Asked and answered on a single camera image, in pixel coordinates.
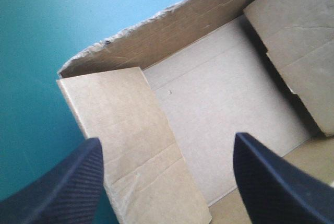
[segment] teal wall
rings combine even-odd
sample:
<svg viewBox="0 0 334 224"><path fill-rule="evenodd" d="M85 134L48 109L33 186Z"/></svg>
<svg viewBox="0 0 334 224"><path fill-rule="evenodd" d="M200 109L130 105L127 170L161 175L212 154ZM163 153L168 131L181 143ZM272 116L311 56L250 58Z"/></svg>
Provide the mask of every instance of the teal wall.
<svg viewBox="0 0 334 224"><path fill-rule="evenodd" d="M0 199L83 136L55 80L71 56L181 0L0 0ZM95 223L116 223L103 194Z"/></svg>

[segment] brown cardboard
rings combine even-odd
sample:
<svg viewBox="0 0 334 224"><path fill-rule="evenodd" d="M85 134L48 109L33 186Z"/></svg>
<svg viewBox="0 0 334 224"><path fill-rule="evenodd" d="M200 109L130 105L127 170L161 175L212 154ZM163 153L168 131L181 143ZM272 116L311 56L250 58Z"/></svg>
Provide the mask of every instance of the brown cardboard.
<svg viewBox="0 0 334 224"><path fill-rule="evenodd" d="M99 137L120 224L208 224L211 215L140 68L58 81L86 138Z"/></svg>
<svg viewBox="0 0 334 224"><path fill-rule="evenodd" d="M334 0L256 0L246 9L268 56L326 135L334 134Z"/></svg>
<svg viewBox="0 0 334 224"><path fill-rule="evenodd" d="M315 137L284 156L284 159L327 184L334 181L334 137ZM210 207L211 224L251 224L238 190Z"/></svg>
<svg viewBox="0 0 334 224"><path fill-rule="evenodd" d="M240 16L144 70L209 206L236 188L236 132L283 156L317 131L271 79L246 30L251 25Z"/></svg>
<svg viewBox="0 0 334 224"><path fill-rule="evenodd" d="M71 58L61 77L140 66L168 57L242 14L253 0L185 0Z"/></svg>

